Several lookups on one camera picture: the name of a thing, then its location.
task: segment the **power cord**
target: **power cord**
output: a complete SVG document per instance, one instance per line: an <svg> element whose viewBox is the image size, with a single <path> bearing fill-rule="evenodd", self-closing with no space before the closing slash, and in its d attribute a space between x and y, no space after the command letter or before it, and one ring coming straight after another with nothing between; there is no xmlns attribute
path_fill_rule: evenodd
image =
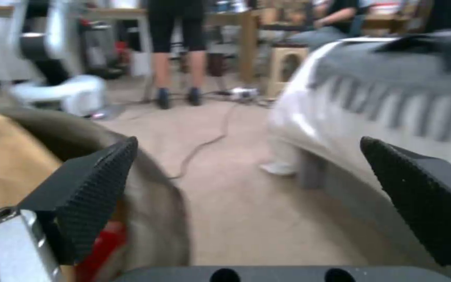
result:
<svg viewBox="0 0 451 282"><path fill-rule="evenodd" d="M190 162L196 157L196 155L201 152L201 150L203 150L206 146L209 146L211 144L217 143L220 140L226 138L229 135L229 121L231 119L231 116L233 114L233 111L236 109L236 107L238 107L239 103L235 103L231 108L229 108L229 110L227 111L227 113L224 116L224 119L222 120L222 132L220 133L219 136L215 137L214 139L210 140L210 141L206 141L205 143L201 143L198 146L196 146L190 153L188 156L186 156L186 158L182 161L181 165L180 165L180 172L179 174L177 174L174 177L170 177L170 179L172 180L176 180L176 179L181 179L183 177L186 176L186 174L188 173L188 168L189 168L189 164Z"/></svg>

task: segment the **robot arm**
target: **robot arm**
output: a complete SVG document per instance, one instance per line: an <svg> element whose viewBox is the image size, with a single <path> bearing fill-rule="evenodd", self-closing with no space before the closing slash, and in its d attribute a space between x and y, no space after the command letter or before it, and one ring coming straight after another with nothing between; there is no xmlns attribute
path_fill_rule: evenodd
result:
<svg viewBox="0 0 451 282"><path fill-rule="evenodd" d="M22 0L11 18L9 44L15 54L32 62L55 86L83 73L79 60L81 1Z"/></svg>
<svg viewBox="0 0 451 282"><path fill-rule="evenodd" d="M0 209L0 281L61 281L59 264L74 264L89 255L124 189L136 150L132 137L69 160L17 207ZM371 138L362 140L361 150L426 250L438 264L451 265L451 164ZM239 282L243 278L252 282L451 282L425 269L381 266L145 268L118 281Z"/></svg>

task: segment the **tan fabric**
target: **tan fabric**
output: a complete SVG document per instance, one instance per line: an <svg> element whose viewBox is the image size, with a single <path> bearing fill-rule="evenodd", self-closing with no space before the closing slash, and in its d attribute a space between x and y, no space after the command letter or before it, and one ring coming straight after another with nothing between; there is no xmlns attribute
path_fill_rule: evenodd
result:
<svg viewBox="0 0 451 282"><path fill-rule="evenodd" d="M0 116L0 208L18 204L61 162L33 136ZM65 269L71 281L71 269Z"/></svg>

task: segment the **beige carpet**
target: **beige carpet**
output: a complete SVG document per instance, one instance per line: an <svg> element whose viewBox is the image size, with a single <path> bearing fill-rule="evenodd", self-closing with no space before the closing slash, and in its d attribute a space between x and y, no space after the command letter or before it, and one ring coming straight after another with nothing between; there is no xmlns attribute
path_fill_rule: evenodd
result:
<svg viewBox="0 0 451 282"><path fill-rule="evenodd" d="M228 85L233 85L229 78ZM205 91L214 90L208 81ZM110 83L110 98L136 101L140 82ZM179 100L167 111L131 104L112 130L136 136L169 175L186 155L220 134L233 104L208 100L190 107ZM258 165L269 159L265 129L268 110L235 109L229 136L205 148L177 182L188 200L193 261L213 265L378 265L408 264L371 226L353 217L321 191L304 191L292 178L268 175Z"/></svg>

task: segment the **wooden table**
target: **wooden table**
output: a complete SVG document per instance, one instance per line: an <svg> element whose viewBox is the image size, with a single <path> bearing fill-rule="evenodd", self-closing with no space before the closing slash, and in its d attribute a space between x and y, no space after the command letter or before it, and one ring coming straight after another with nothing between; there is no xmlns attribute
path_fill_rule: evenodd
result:
<svg viewBox="0 0 451 282"><path fill-rule="evenodd" d="M408 19L408 16L396 18L393 14L369 14L366 16L362 28L370 30L386 30L391 29L395 21L398 23L406 23Z"/></svg>
<svg viewBox="0 0 451 282"><path fill-rule="evenodd" d="M12 6L0 6L0 18L9 18ZM145 9L90 9L85 15L90 19L139 20L147 15ZM254 82L254 61L256 57L257 18L258 12L209 14L209 25L239 25L240 36L240 79L249 86Z"/></svg>

